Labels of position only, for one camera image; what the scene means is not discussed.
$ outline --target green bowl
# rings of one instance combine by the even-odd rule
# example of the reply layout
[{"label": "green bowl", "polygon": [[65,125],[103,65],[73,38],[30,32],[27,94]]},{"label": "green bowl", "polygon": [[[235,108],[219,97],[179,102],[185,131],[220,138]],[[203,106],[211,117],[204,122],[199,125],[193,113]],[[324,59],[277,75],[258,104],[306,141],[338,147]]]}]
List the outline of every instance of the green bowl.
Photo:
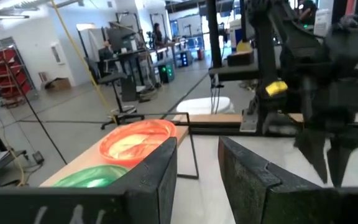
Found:
[{"label": "green bowl", "polygon": [[101,165],[75,172],[62,180],[54,187],[107,187],[128,172],[122,166]]}]

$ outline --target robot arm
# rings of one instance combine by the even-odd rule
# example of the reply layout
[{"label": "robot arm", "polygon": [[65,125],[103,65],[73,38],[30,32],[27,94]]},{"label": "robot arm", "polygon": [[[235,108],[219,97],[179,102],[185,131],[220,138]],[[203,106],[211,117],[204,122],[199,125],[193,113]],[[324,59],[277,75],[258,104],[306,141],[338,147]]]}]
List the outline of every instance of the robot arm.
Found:
[{"label": "robot arm", "polygon": [[[349,126],[358,112],[358,29],[333,25],[320,44],[299,25],[287,0],[250,0],[246,10],[258,48],[261,107],[303,114],[305,128],[295,146],[323,182],[328,178],[323,148],[329,138],[329,171],[333,184],[341,185],[349,156],[358,147],[358,130]],[[273,30],[283,43],[280,74]],[[269,91],[280,82],[285,87]]]}]

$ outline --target cardboard box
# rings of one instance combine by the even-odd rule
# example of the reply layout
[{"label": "cardboard box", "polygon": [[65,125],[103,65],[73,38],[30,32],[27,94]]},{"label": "cardboard box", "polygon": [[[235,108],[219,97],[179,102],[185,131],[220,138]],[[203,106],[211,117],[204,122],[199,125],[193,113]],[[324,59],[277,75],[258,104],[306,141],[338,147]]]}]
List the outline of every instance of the cardboard box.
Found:
[{"label": "cardboard box", "polygon": [[56,78],[45,85],[45,89],[49,92],[62,91],[71,89],[68,78]]}]

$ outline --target office chair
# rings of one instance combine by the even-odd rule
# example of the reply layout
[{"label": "office chair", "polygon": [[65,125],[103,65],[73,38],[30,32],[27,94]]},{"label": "office chair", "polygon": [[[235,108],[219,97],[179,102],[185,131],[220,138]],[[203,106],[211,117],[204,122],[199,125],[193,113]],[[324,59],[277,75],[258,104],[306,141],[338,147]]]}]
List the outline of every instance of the office chair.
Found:
[{"label": "office chair", "polygon": [[[86,63],[88,64],[89,69],[91,70],[91,72],[100,74],[100,72],[98,70],[98,64],[96,62],[92,61],[89,58],[86,58],[85,60],[86,60]],[[122,106],[122,104],[121,104],[121,100],[118,97],[118,93],[117,93],[115,83],[118,80],[123,81],[126,78],[127,78],[127,75],[125,73],[121,73],[121,72],[106,73],[106,72],[104,72],[103,78],[100,78],[98,80],[98,83],[100,85],[104,85],[104,84],[107,84],[107,85],[111,84],[112,85],[112,88],[114,90],[114,94],[116,96],[118,109],[112,110],[111,113],[115,117],[115,119],[117,121],[117,125],[125,123],[126,119],[132,119],[132,118],[144,119],[143,115],[136,115],[137,109],[136,109],[135,106]],[[114,123],[114,119],[112,117],[109,117],[109,118],[111,120],[106,122],[106,123],[104,123],[104,124],[102,124],[102,126],[100,127],[102,130],[104,130],[107,125]]]}]

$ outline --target orange bowl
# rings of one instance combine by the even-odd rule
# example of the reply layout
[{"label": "orange bowl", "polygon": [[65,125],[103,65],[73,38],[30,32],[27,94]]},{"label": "orange bowl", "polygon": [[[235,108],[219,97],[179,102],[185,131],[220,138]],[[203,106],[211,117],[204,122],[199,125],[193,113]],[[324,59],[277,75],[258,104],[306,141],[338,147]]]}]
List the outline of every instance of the orange bowl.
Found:
[{"label": "orange bowl", "polygon": [[176,132],[176,126],[170,121],[138,121],[107,135],[99,146],[99,153],[110,164],[132,168],[169,137],[175,137]]}]

